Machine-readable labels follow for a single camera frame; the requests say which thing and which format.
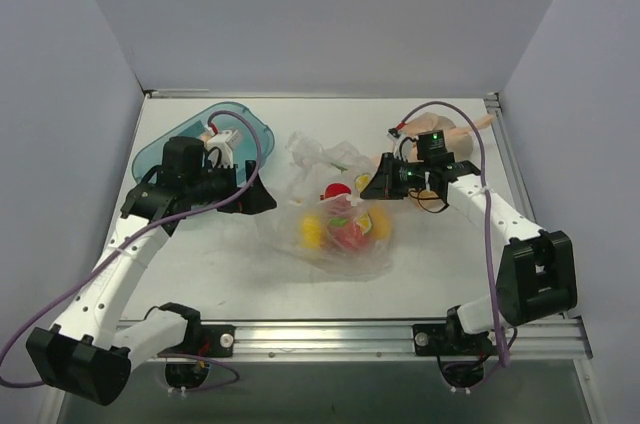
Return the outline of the clear printed plastic bag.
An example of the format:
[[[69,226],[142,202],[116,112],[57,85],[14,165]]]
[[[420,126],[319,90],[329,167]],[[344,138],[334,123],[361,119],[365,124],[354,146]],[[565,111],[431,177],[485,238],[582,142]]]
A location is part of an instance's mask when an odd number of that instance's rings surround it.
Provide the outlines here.
[[[293,175],[276,194],[277,208],[258,221],[266,241],[344,278],[384,273],[393,221],[387,206],[361,198],[376,170],[373,161],[347,141],[324,147],[301,132],[285,149]]]

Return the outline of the yellow fake lemon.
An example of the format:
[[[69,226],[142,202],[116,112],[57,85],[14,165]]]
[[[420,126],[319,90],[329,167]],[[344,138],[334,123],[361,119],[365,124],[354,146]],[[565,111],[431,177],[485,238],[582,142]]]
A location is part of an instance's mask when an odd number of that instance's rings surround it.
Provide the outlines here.
[[[320,250],[324,246],[325,224],[316,214],[305,214],[300,220],[300,244],[311,250]]]

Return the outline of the orange yellow fake mango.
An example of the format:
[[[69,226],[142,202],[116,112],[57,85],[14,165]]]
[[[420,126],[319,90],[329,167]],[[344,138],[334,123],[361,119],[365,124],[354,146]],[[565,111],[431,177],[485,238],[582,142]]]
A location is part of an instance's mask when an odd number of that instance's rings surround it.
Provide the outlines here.
[[[388,240],[392,234],[392,221],[389,213],[381,206],[372,206],[369,209],[372,222],[372,236],[377,241]]]

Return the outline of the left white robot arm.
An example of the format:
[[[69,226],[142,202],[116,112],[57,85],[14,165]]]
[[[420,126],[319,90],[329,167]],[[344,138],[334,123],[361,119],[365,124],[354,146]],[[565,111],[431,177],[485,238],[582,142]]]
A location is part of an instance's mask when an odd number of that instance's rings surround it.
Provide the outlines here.
[[[126,195],[100,262],[72,302],[43,329],[34,328],[26,350],[44,384],[99,405],[121,394],[132,372],[169,350],[195,357],[202,347],[199,311],[176,303],[152,310],[120,330],[122,313],[159,250],[180,221],[208,211],[260,214],[276,207],[259,177],[263,153],[237,167],[214,158],[199,138],[175,136],[161,160]]]

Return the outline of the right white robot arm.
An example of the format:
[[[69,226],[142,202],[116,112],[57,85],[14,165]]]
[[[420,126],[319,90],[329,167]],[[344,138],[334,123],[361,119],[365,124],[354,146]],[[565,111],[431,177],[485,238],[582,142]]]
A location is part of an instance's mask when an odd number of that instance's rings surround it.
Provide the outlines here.
[[[446,346],[465,353],[482,333],[499,333],[563,313],[578,301],[573,245],[562,231],[550,232],[524,217],[486,185],[481,169],[456,160],[442,131],[414,138],[417,159],[405,159],[405,136],[382,154],[361,191],[364,200],[401,200],[430,191],[483,232],[489,294],[450,311],[443,329]]]

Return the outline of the red fake apple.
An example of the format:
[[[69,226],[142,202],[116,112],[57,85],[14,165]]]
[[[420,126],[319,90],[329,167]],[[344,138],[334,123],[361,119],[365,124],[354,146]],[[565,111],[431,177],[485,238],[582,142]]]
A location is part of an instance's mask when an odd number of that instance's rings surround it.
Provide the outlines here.
[[[373,243],[372,222],[367,211],[356,210],[331,216],[327,223],[332,244],[344,251],[360,252]]]
[[[352,193],[351,188],[344,183],[335,182],[329,184],[323,193],[325,199],[332,199],[341,195],[350,195]]]

